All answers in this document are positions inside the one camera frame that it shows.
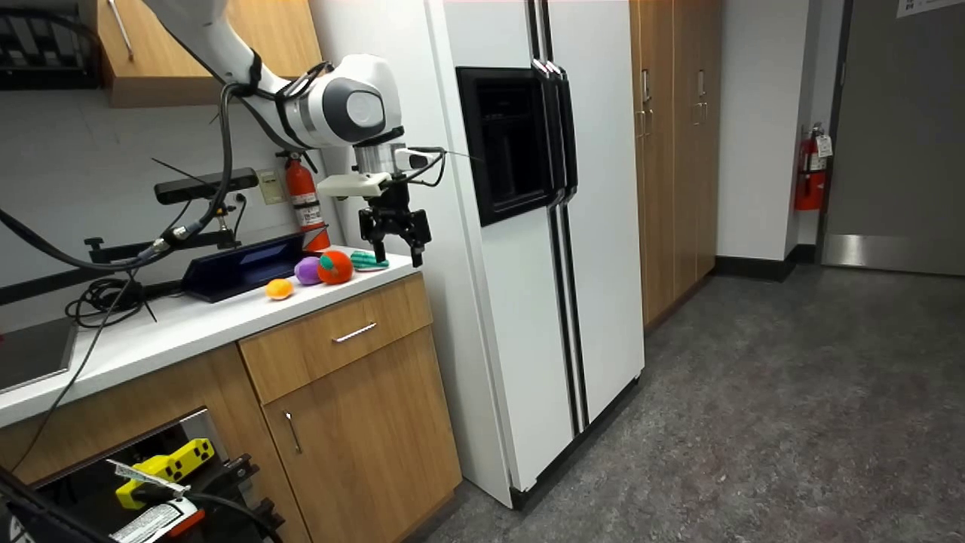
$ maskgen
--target kitchen counter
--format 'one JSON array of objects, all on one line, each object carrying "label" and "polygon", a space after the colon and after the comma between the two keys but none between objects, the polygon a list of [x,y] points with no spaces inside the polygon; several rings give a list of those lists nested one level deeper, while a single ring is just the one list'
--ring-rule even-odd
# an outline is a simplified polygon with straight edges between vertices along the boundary
[{"label": "kitchen counter", "polygon": [[[97,397],[253,332],[348,303],[414,273],[417,269],[412,267],[412,257],[389,255],[389,269],[383,273],[357,274],[340,286],[300,286],[287,303],[270,303],[263,291],[251,291],[215,306],[187,295],[157,299],[151,303],[157,322],[148,311],[142,311],[100,335],[94,357],[62,406]],[[0,428],[46,415],[58,393],[78,372],[90,340],[94,332],[82,329],[68,372],[0,393]]]}]

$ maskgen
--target upper cabinet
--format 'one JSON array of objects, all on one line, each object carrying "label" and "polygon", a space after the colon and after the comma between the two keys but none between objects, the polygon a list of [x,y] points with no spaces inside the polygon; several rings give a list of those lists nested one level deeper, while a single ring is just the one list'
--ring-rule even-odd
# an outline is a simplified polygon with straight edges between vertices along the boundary
[{"label": "upper cabinet", "polygon": [[[300,77],[324,60],[307,0],[229,0],[226,14],[279,77]],[[145,0],[115,0],[115,10],[97,0],[97,37],[113,105],[217,101],[215,78],[159,28]]]}]

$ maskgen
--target floor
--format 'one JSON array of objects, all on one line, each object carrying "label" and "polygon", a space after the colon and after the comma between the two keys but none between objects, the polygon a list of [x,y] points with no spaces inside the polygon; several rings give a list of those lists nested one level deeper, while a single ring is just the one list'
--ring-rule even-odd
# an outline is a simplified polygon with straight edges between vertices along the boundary
[{"label": "floor", "polygon": [[712,279],[538,505],[421,541],[965,541],[965,282]]}]

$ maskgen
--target red fire extinguisher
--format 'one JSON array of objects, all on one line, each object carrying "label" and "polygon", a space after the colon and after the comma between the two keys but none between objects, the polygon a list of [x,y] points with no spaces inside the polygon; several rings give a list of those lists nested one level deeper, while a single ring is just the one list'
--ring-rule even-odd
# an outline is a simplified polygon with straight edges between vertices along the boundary
[{"label": "red fire extinguisher", "polygon": [[289,199],[297,208],[297,221],[306,230],[306,252],[324,252],[329,247],[329,234],[325,234],[325,219],[324,219],[324,202],[320,193],[314,191],[314,178],[300,160],[300,155],[289,155],[285,163]]},{"label": "red fire extinguisher", "polygon": [[834,140],[821,131],[821,125],[811,126],[808,140],[802,141],[802,163],[801,163],[801,181],[794,208],[795,212],[821,212],[831,172],[827,160],[834,156]]}]

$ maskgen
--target drawer handle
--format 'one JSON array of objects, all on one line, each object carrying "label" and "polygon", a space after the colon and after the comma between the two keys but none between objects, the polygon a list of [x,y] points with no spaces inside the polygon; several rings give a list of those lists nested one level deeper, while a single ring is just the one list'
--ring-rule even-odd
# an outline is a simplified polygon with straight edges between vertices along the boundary
[{"label": "drawer handle", "polygon": [[127,60],[134,60],[134,42],[130,42],[127,25],[125,25],[125,18],[121,18],[121,11],[117,11],[117,0],[109,0],[109,10],[113,10],[115,25],[117,25],[117,31],[121,31],[121,40],[125,40],[125,49],[127,49]]},{"label": "drawer handle", "polygon": [[333,343],[348,343],[348,340],[352,340],[352,339],[360,339],[360,335],[375,332],[375,327],[381,327],[381,322],[368,322],[368,327],[362,327],[362,329],[352,329],[352,332],[348,332],[348,335],[338,335],[338,339],[333,339]]},{"label": "drawer handle", "polygon": [[285,421],[289,424],[289,432],[294,432],[294,442],[297,442],[297,456],[301,456],[301,438],[300,438],[300,428],[297,428],[297,418],[287,412]]}]

